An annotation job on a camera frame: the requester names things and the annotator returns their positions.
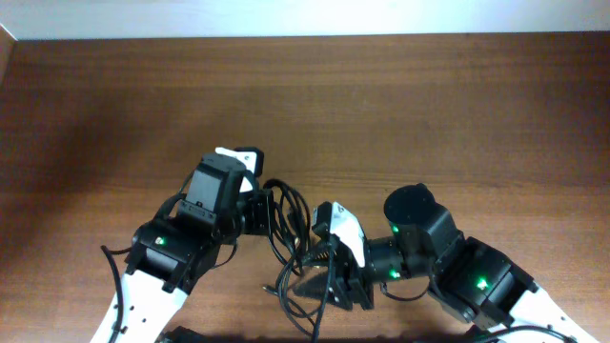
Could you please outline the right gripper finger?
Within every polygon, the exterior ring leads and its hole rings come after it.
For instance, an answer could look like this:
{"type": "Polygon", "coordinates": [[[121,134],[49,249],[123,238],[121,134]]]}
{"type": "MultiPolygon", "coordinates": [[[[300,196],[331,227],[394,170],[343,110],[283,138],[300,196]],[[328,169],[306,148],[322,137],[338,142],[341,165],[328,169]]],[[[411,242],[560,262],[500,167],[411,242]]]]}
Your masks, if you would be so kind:
{"type": "Polygon", "coordinates": [[[336,257],[335,241],[320,241],[301,257],[302,266],[328,266],[336,257]]]}
{"type": "Polygon", "coordinates": [[[296,282],[292,286],[292,291],[296,296],[310,298],[314,300],[328,301],[335,300],[334,292],[335,272],[328,269],[325,272],[318,272],[315,275],[296,282]]]}

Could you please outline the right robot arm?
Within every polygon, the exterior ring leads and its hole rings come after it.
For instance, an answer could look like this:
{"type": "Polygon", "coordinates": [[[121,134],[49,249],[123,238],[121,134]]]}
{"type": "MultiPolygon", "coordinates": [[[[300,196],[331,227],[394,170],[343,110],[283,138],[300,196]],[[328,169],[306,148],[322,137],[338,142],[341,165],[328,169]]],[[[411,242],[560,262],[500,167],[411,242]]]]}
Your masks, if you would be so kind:
{"type": "Polygon", "coordinates": [[[295,295],[370,310],[375,286],[425,277],[426,294],[478,329],[475,342],[594,341],[506,254],[465,236],[425,185],[393,191],[383,211],[392,233],[369,239],[339,203],[318,206],[313,231],[320,240],[301,263],[325,271],[296,286],[295,295]]]}

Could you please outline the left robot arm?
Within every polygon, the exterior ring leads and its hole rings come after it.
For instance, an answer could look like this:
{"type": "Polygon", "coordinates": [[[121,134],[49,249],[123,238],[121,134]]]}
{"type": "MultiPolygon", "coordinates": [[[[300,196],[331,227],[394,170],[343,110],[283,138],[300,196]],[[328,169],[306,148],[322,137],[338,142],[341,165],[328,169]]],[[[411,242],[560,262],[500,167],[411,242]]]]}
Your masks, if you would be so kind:
{"type": "Polygon", "coordinates": [[[197,281],[218,267],[224,245],[242,234],[271,231],[272,193],[260,188],[264,153],[257,148],[217,148],[202,156],[180,190],[134,233],[123,251],[105,249],[115,295],[95,342],[155,342],[185,304],[197,281]]]}

